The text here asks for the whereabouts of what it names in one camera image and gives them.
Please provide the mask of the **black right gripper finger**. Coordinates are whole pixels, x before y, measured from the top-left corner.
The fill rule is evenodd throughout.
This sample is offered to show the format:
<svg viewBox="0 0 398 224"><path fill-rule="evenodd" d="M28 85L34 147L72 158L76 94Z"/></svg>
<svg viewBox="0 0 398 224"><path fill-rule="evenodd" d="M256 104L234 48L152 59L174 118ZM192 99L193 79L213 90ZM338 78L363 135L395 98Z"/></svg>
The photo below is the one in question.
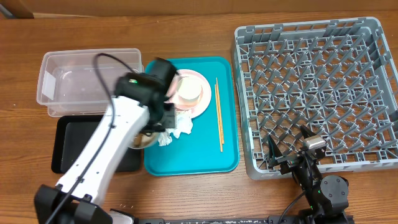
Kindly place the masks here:
<svg viewBox="0 0 398 224"><path fill-rule="evenodd" d="M271 168L279 165L279 162L277 160L283 155L271 135L268 135L267 139L269 145L269 168Z"/></svg>
<svg viewBox="0 0 398 224"><path fill-rule="evenodd" d="M304 139L308 139L308 138L316 136L316 134L313 131L311 131L308 127L306 127L305 125L300 126L300 131L301 131Z"/></svg>

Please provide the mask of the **grey bowl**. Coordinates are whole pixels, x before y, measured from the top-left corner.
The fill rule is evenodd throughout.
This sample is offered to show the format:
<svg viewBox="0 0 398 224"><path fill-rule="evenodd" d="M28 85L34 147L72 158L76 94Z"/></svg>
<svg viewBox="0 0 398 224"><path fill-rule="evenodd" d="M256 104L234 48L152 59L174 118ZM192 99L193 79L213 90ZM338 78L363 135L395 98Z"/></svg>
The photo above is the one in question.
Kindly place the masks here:
<svg viewBox="0 0 398 224"><path fill-rule="evenodd" d="M157 142L159 133L138 134L131 141L129 148L131 149L144 149L150 147Z"/></svg>

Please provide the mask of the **white napkin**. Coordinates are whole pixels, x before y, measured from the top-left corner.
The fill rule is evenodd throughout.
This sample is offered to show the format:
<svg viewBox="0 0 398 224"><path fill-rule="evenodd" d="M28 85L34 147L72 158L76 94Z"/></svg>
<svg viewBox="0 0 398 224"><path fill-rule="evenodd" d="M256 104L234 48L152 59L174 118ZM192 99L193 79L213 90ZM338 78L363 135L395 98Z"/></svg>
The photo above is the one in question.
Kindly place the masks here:
<svg viewBox="0 0 398 224"><path fill-rule="evenodd" d="M172 142L171 137L172 129L166 129L164 132L159 134L158 143L159 146L167 146Z"/></svg>
<svg viewBox="0 0 398 224"><path fill-rule="evenodd" d="M175 138L179 138L181 134L191 134L193 128L192 113L188 111L177 111L175 117L175 128L172 133Z"/></svg>

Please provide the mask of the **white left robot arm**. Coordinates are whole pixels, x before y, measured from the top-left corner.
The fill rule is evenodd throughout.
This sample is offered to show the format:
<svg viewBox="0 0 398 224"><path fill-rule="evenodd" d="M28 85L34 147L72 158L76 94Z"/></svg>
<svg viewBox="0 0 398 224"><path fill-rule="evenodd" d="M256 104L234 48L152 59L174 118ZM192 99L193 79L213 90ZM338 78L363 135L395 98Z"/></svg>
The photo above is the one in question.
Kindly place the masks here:
<svg viewBox="0 0 398 224"><path fill-rule="evenodd" d="M125 96L112 98L77 160L55 187L34 197L39 223L134 223L127 213L102 209L110 180L132 140L149 122L149 109Z"/></svg>

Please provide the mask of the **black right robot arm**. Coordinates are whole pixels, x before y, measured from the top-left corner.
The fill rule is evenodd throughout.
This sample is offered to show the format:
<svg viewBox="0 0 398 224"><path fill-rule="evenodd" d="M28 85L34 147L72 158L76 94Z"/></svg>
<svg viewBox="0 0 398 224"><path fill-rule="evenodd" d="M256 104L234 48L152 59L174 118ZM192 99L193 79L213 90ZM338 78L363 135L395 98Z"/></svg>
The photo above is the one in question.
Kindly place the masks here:
<svg viewBox="0 0 398 224"><path fill-rule="evenodd" d="M281 215L278 223L353 223L353 217L345 213L349 207L349 182L337 175L322 176L317 162L325 157L326 141L302 125L303 146L298 153L284 156L271 136L269 146L269 166L280 167L281 174L292 174L302 193L294 199ZM300 210L298 215L287 216L287 212L305 197L309 208Z"/></svg>

